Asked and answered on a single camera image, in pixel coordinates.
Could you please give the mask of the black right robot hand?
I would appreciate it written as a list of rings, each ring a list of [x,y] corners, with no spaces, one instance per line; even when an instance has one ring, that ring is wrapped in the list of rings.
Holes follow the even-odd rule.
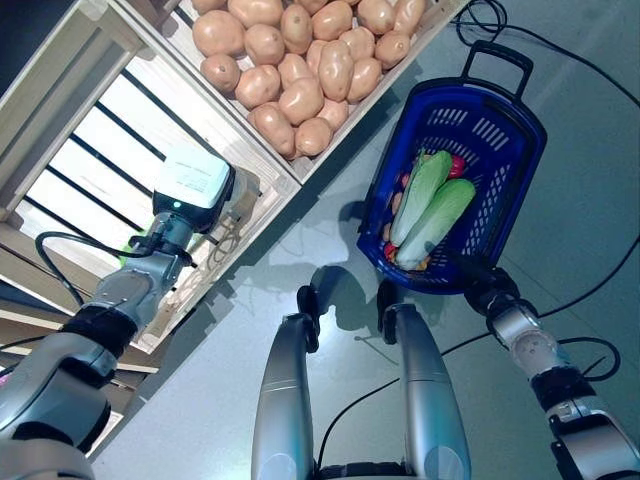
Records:
[[[510,275],[486,258],[454,253],[452,261],[465,279],[463,295],[476,313],[490,316],[520,298]]]

